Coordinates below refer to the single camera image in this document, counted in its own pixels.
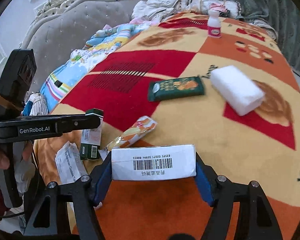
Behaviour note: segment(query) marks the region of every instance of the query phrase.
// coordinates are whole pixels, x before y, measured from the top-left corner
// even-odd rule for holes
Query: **colorful quilt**
[[[207,35],[207,16],[180,13],[134,36],[96,65],[62,99],[53,114],[104,110],[101,147],[148,115],[157,128],[135,146],[194,144],[202,160],[233,182],[257,180],[269,198],[285,240],[300,221],[300,91],[276,43],[258,27],[220,18],[220,39]],[[234,65],[255,80],[265,101],[238,116],[203,79],[206,95],[149,102],[151,81],[209,76]],[[80,146],[80,131],[35,142],[45,183],[59,181],[55,153],[66,141]],[[87,161],[90,172],[99,161]],[[113,181],[96,211],[106,239],[200,239],[210,217],[193,178]],[[227,239],[233,239],[235,204]]]
[[[107,30],[97,31],[83,49],[76,49],[70,59],[52,72],[42,85],[40,93],[47,98],[51,111],[66,93],[96,64],[116,51],[135,34],[146,30],[151,22],[140,25],[122,24]]]

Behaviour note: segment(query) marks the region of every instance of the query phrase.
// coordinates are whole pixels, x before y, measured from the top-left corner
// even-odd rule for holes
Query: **blue gripper pad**
[[[201,198],[212,207],[215,203],[215,200],[212,195],[211,184],[203,171],[202,165],[198,161],[196,161],[195,168],[197,175],[194,177],[194,181],[197,184]]]
[[[112,181],[111,153],[108,154],[102,165],[104,164],[106,165],[106,168],[101,174],[100,179],[96,184],[96,194],[93,199],[93,204],[95,207],[98,206],[99,203],[105,199]]]

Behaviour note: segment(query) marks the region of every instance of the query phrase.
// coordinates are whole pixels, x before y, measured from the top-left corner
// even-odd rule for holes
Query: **green snack package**
[[[103,122],[103,111],[100,109],[90,109],[86,115],[97,115],[100,117],[100,125],[96,129],[82,130],[80,144],[80,160],[98,160],[101,144],[101,130]]]
[[[148,90],[150,102],[199,95],[204,95],[204,85],[199,76],[151,82]]]

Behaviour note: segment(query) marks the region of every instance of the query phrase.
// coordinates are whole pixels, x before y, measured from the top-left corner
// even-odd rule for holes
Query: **gray upholstered sofa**
[[[63,65],[74,49],[82,49],[105,24],[114,27],[128,23],[138,1],[75,0],[62,13],[32,24],[20,46],[34,49],[37,72],[30,92],[39,91],[49,74]]]

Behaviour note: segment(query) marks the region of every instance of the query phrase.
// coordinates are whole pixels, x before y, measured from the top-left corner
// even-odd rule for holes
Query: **pink label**
[[[208,26],[208,35],[211,37],[221,37],[221,28],[210,27]]]

